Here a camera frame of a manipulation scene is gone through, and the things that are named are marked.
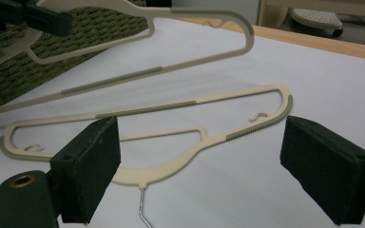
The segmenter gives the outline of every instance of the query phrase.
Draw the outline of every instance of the green cloth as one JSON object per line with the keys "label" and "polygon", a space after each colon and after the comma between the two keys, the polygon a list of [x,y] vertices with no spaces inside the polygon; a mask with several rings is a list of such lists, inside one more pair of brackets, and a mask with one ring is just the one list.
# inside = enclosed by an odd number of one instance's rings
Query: green cloth
{"label": "green cloth", "polygon": [[[131,2],[137,6],[145,6],[145,0],[131,0]],[[38,57],[47,58],[91,47],[135,35],[147,29],[144,18],[110,9],[81,8],[69,13],[73,16],[71,35],[60,38],[43,33],[31,46]],[[0,32],[0,49],[22,38],[26,29],[26,26],[8,26],[6,32]],[[48,65],[35,63],[25,52],[14,56],[0,65],[0,105],[21,96],[98,53],[89,53]]]}

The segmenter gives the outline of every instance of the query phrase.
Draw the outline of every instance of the clothes hanger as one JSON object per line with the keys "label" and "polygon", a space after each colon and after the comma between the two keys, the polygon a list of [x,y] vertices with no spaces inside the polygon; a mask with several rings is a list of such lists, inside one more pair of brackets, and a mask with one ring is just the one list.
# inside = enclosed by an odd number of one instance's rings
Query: clothes hanger
{"label": "clothes hanger", "polygon": [[[72,115],[45,119],[36,119],[16,122],[9,125],[0,139],[0,147],[3,153],[11,158],[19,160],[30,160],[39,162],[48,162],[54,153],[43,152],[42,147],[39,144],[27,146],[24,149],[17,148],[12,143],[12,136],[14,131],[19,127],[47,125],[47,124],[60,124],[68,122],[78,122],[85,120],[102,119],[111,116],[128,116],[136,115],[148,112],[162,111],[167,109],[186,107],[191,105],[201,105],[222,100],[234,99],[238,97],[251,96],[256,94],[268,93],[277,91],[281,96],[281,105],[279,110],[275,113],[260,112],[253,118],[250,118],[249,123],[235,128],[230,131],[223,132],[214,137],[208,137],[206,130],[200,126],[189,126],[185,128],[171,129],[159,132],[150,132],[133,136],[121,136],[120,141],[135,141],[147,138],[155,138],[168,135],[177,135],[189,132],[198,132],[200,134],[201,141],[190,146],[175,158],[165,163],[152,166],[149,168],[132,169],[119,167],[117,173],[113,178],[113,182],[122,185],[138,186],[141,190],[141,200],[139,207],[139,215],[146,227],[151,228],[153,225],[144,216],[144,191],[149,184],[162,181],[176,174],[182,170],[194,157],[206,148],[233,141],[239,137],[245,136],[252,132],[261,130],[273,124],[277,124],[283,120],[290,112],[293,106],[293,96],[285,85],[264,85],[253,88],[248,88],[240,91],[228,92],[220,95],[201,97],[193,100],[179,101],[176,103],[158,104],[152,106],[144,106],[133,109],[114,110],[109,112],[94,112],[82,115]],[[36,151],[28,151],[29,148],[35,148]]]}
{"label": "clothes hanger", "polygon": [[[142,8],[137,7],[125,0],[112,0],[112,1],[93,1],[93,0],[83,0],[83,1],[75,1],[73,3],[71,0],[64,0],[64,1],[44,1],[41,3],[41,6],[48,7],[50,10],[71,10],[78,7],[86,7],[86,6],[96,6],[96,7],[106,7],[110,9],[116,9],[122,12],[126,12],[128,14],[136,15],[136,16],[144,16],[146,20],[148,21],[149,25],[149,33],[150,35],[154,32],[154,23],[153,19],[155,17],[165,17],[165,18],[181,18],[181,17],[199,17],[199,18],[219,18],[221,19],[221,23],[219,25],[213,25],[211,22],[208,22],[207,24],[214,28],[221,27],[225,22],[227,21],[233,21],[237,23],[243,30],[243,33],[245,35],[245,46],[239,49],[230,50],[224,53],[215,54],[207,57],[202,57],[199,59],[194,59],[182,63],[177,63],[174,65],[169,66],[157,66],[150,69],[128,73],[122,76],[113,77],[107,80],[103,80],[100,82],[87,84],[87,85],[81,85],[70,89],[65,89],[57,93],[52,93],[43,97],[38,97],[34,99],[30,99],[24,102],[19,102],[15,104],[6,104],[0,106],[0,113],[11,111],[18,108],[23,108],[31,105],[38,105],[46,102],[51,102],[55,100],[64,99],[66,97],[79,95],[82,93],[86,93],[89,91],[101,89],[108,86],[115,86],[118,84],[123,84],[126,82],[131,82],[135,80],[139,80],[142,78],[150,77],[159,75],[162,73],[186,68],[186,67],[192,67],[197,66],[209,62],[214,62],[217,60],[230,58],[237,55],[242,55],[246,52],[248,52],[252,46],[254,45],[254,31],[251,26],[251,24],[240,14],[233,12],[233,11],[226,11],[226,10],[204,10],[204,9],[163,9],[163,8]],[[134,36],[131,38],[124,38],[121,40],[113,41],[106,44],[101,44],[95,47],[87,47],[84,49],[72,51],[70,53],[61,54],[58,56],[48,57],[47,59],[39,59],[30,49],[29,44],[35,42],[35,40],[38,39],[38,37],[41,35],[40,31],[37,31],[33,28],[28,28],[26,36],[17,43],[13,44],[12,46],[9,46],[5,48],[3,51],[6,52],[5,56],[2,58],[9,58],[10,56],[13,56],[13,54],[17,54],[19,52],[19,49],[25,49],[26,52],[30,55],[30,57],[34,58],[35,61],[47,64],[54,61],[64,60],[66,58],[78,56],[81,54],[90,53],[92,51],[102,50],[105,48],[110,48],[115,45],[119,45],[125,42],[130,42],[133,40],[141,39],[144,37],[149,36],[149,34],[144,35],[138,35],[138,37]]]}

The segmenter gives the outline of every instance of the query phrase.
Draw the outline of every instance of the background wall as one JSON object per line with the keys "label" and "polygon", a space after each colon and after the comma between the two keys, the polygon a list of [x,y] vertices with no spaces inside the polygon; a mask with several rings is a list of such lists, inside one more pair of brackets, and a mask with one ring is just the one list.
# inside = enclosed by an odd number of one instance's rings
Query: background wall
{"label": "background wall", "polygon": [[173,7],[195,7],[235,10],[256,25],[260,0],[172,0]]}

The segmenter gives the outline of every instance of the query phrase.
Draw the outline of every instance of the black clamp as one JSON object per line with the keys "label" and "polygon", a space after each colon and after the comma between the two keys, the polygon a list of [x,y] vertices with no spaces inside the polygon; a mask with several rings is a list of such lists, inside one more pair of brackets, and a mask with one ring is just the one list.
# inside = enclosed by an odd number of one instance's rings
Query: black clamp
{"label": "black clamp", "polygon": [[72,30],[72,16],[38,7],[32,0],[0,0],[0,30],[6,23],[28,27],[64,37]]}

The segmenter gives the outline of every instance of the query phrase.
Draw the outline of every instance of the white table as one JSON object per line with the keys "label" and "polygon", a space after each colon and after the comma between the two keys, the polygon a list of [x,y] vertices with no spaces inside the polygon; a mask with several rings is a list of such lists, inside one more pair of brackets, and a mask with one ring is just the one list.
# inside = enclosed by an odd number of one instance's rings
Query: white table
{"label": "white table", "polygon": [[[240,33],[179,21],[157,20],[156,26],[152,38],[114,47],[16,101],[229,49],[242,40]],[[8,124],[24,119],[154,105],[275,83],[292,90],[291,115],[323,124],[365,149],[365,60],[260,37],[240,57],[0,114],[0,135]],[[279,96],[272,94],[122,117],[120,133],[201,124],[212,136],[245,123],[257,111],[278,106]],[[40,143],[59,150],[86,125],[88,122],[23,129],[15,143],[19,147]],[[202,151],[175,176],[149,185],[145,215],[157,228],[336,227],[279,164],[283,131],[281,122]],[[197,141],[197,135],[188,134],[122,143],[122,166],[164,162]],[[49,165],[13,160],[0,151],[0,183],[35,169],[47,172]],[[139,199],[137,187],[111,183],[89,227],[144,227],[138,216]]]}

